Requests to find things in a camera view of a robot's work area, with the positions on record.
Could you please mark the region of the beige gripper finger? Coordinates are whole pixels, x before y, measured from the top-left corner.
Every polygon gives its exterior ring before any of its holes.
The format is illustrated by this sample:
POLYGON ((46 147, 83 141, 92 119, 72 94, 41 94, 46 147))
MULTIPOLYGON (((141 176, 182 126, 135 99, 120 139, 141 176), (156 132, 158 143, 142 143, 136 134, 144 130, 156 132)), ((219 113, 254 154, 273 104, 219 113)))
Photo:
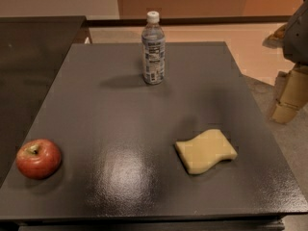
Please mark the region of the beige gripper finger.
POLYGON ((274 85, 271 120, 286 124, 308 103, 308 66, 296 64, 289 72, 280 71, 274 85))
POLYGON ((282 48, 287 25, 280 26, 274 33, 267 36, 263 45, 268 48, 282 48))

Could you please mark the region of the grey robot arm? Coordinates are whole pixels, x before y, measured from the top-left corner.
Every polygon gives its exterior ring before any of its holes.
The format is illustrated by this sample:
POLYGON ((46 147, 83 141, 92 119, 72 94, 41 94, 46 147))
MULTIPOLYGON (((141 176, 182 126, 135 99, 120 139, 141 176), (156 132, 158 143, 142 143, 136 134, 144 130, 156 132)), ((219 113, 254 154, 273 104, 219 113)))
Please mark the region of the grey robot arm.
POLYGON ((274 102, 269 118, 286 124, 308 103, 308 0, 288 22, 264 39, 268 48, 281 48, 283 57, 294 63, 288 71, 279 71, 274 84, 274 102))

